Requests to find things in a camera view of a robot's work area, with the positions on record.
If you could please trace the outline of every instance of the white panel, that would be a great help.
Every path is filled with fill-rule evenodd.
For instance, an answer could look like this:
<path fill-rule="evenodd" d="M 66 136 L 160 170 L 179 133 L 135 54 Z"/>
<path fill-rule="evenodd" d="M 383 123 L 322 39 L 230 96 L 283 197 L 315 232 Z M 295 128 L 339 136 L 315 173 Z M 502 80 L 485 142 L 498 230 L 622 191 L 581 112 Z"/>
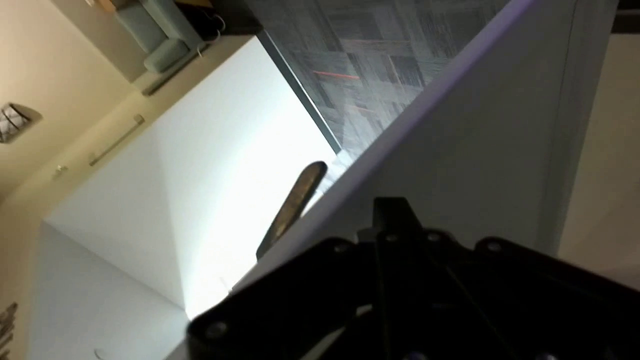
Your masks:
<path fill-rule="evenodd" d="M 253 37 L 48 222 L 194 315 L 253 264 L 302 168 L 331 158 Z"/>
<path fill-rule="evenodd" d="M 253 37 L 158 123 L 189 315 L 217 302 L 302 168 L 334 152 Z"/>
<path fill-rule="evenodd" d="M 173 304 L 183 304 L 153 129 L 100 168 L 45 222 Z"/>
<path fill-rule="evenodd" d="M 43 226 L 29 327 L 29 360 L 158 360 L 183 338 L 185 315 Z"/>

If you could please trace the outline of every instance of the beige wall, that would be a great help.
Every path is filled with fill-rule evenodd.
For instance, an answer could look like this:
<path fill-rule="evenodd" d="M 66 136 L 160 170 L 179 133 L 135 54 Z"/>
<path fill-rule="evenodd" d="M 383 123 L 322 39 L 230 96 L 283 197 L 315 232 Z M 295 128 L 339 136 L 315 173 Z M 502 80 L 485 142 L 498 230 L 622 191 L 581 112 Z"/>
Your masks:
<path fill-rule="evenodd" d="M 122 71 L 135 80 L 143 71 L 143 52 L 113 16 L 84 0 L 52 0 L 60 12 Z"/>
<path fill-rule="evenodd" d="M 133 88 L 48 0 L 3 0 L 0 12 L 0 103 L 40 117 L 0 144 L 0 200 L 43 166 Z"/>
<path fill-rule="evenodd" d="M 165 108 L 178 102 L 207 71 L 212 71 L 212 67 L 234 54 L 245 39 L 248 36 L 221 37 L 214 48 L 206 52 L 206 57 L 195 57 L 191 64 L 188 64 L 188 67 L 183 67 L 175 78 L 171 78 L 149 98 L 142 96 L 140 92 L 130 92 L 126 98 L 119 98 L 119 102 L 106 109 L 106 114 L 100 116 L 97 122 L 88 122 L 90 128 L 81 136 L 68 139 L 66 147 L 58 156 L 48 156 L 37 171 L 27 176 L 27 180 L 23 180 L 19 187 L 3 197 L 3 202 L 0 203 L 0 306 L 10 302 L 19 304 L 14 332 L 16 340 L 11 344 L 11 356 L 16 360 L 25 358 L 29 319 L 27 315 L 33 290 L 31 279 L 35 269 L 33 258 L 43 213 L 48 213 L 66 193 L 69 193 L 77 183 L 81 183 L 90 173 L 95 171 L 95 168 L 88 166 L 90 153 L 100 153 L 103 147 L 111 145 L 113 139 L 130 129 L 131 117 L 135 114 L 142 114 L 149 123 Z M 68 171 L 54 180 L 52 173 L 58 163 L 68 166 Z"/>
<path fill-rule="evenodd" d="M 560 256 L 640 288 L 640 36 L 611 36 Z"/>

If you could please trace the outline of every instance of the black metal frame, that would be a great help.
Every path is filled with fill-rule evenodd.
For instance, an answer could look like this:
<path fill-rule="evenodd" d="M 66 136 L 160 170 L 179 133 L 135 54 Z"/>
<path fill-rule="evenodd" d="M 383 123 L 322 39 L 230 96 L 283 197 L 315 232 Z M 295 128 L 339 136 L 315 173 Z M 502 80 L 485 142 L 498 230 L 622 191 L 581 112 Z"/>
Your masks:
<path fill-rule="evenodd" d="M 499 238 L 466 250 L 405 200 L 323 240 L 188 327 L 210 358 L 637 360 L 640 293 Z"/>
<path fill-rule="evenodd" d="M 620 0 L 613 33 L 640 33 L 640 0 Z"/>

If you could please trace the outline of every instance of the handrail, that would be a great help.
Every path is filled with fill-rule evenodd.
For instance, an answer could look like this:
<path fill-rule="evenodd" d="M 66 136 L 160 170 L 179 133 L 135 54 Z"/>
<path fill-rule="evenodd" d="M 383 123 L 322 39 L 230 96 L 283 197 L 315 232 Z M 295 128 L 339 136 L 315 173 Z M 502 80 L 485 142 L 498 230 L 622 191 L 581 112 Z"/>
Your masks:
<path fill-rule="evenodd" d="M 115 149 L 126 138 L 130 138 L 138 128 L 143 125 L 143 116 L 135 116 L 135 122 L 130 129 L 126 129 L 113 144 L 109 144 L 102 153 L 92 153 L 92 160 L 88 162 L 88 166 L 95 166 L 97 162 L 102 162 L 111 149 Z"/>

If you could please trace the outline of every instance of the white wall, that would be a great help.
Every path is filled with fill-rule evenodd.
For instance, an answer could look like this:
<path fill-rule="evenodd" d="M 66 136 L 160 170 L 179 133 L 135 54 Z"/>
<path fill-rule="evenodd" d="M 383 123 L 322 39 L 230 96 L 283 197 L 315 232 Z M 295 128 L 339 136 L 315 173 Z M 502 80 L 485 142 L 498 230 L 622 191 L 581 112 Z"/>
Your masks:
<path fill-rule="evenodd" d="M 2 200 L 2 205 L 0 205 L 0 228 L 2 228 L 0 302 L 19 304 L 19 313 L 16 317 L 16 332 L 11 341 L 14 358 L 25 358 L 25 340 L 29 332 L 27 317 L 29 317 L 29 304 L 31 304 L 31 282 L 35 278 L 33 267 L 37 260 L 35 243 L 40 242 L 42 217 L 56 203 L 60 203 L 64 195 L 68 195 L 85 177 L 90 177 L 95 171 L 95 168 L 88 166 L 90 153 L 102 152 L 103 147 L 113 144 L 113 139 L 119 138 L 122 131 L 130 128 L 131 117 L 135 114 L 142 114 L 149 123 L 245 41 L 248 41 L 248 36 L 221 36 L 215 41 L 215 46 L 207 48 L 202 57 L 195 57 L 194 62 L 189 62 L 153 96 L 142 96 L 140 92 L 131 92 L 130 96 L 126 96 L 123 102 L 119 102 L 111 112 L 107 112 L 107 116 L 102 116 L 95 123 L 92 123 L 92 128 L 85 129 L 79 138 L 76 138 L 74 142 L 68 142 L 58 156 L 48 153 L 45 166 L 42 166 L 35 173 L 31 173 L 25 182 L 21 182 L 19 187 L 16 187 L 6 200 Z M 45 149 L 54 152 L 49 147 L 48 136 L 45 139 L 37 142 L 40 145 L 31 145 L 31 149 L 43 153 L 42 144 L 45 144 Z M 6 180 L 6 170 L 11 168 L 11 162 L 6 162 L 3 158 L 0 158 L 0 162 L 3 163 L 0 177 Z M 52 180 L 52 171 L 58 163 L 68 166 L 68 171 Z"/>
<path fill-rule="evenodd" d="M 253 264 L 302 168 L 331 158 L 251 39 L 48 222 L 195 315 Z"/>
<path fill-rule="evenodd" d="M 33 292 L 31 360 L 160 360 L 183 338 L 181 308 L 49 226 Z"/>

